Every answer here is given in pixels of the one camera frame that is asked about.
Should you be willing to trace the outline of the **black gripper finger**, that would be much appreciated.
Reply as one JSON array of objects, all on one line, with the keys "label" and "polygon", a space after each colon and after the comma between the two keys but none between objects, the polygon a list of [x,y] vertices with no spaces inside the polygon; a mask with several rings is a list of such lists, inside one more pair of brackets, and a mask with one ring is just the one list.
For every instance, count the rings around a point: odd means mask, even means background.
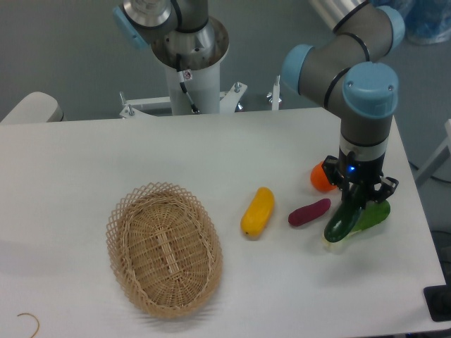
[{"label": "black gripper finger", "polygon": [[392,196],[397,189],[399,181],[393,177],[379,175],[374,180],[366,180],[359,183],[362,191],[359,207],[364,210],[369,201],[380,204]]},{"label": "black gripper finger", "polygon": [[350,200],[351,182],[348,159],[346,157],[336,158],[328,155],[322,163],[322,169],[328,182],[341,191],[341,200]]}]

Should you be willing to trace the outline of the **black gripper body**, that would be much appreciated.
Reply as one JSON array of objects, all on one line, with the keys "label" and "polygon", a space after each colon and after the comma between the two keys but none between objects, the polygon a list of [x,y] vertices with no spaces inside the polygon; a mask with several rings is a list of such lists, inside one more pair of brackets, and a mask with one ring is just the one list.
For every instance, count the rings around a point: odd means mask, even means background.
[{"label": "black gripper body", "polygon": [[338,172],[343,176],[343,182],[338,186],[342,191],[342,197],[348,195],[350,183],[363,187],[368,197],[377,197],[378,192],[374,186],[381,182],[384,158],[383,154],[372,161],[357,161],[355,158],[340,154]]}]

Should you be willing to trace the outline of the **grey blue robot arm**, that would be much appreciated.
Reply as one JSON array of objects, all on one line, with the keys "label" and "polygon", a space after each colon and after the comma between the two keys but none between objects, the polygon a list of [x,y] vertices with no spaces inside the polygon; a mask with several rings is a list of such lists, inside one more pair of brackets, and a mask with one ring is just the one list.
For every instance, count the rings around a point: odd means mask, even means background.
[{"label": "grey blue robot arm", "polygon": [[[360,189],[364,201],[381,203],[398,185],[382,169],[399,86],[381,58],[403,39],[404,21],[395,9],[368,1],[313,1],[312,6],[334,40],[320,49],[294,47],[283,61],[281,80],[341,120],[339,155],[329,156],[323,171],[342,199]],[[207,1],[122,1],[113,18],[136,48],[151,48],[164,65],[173,114],[227,108],[219,66],[229,38],[210,16]]]}]

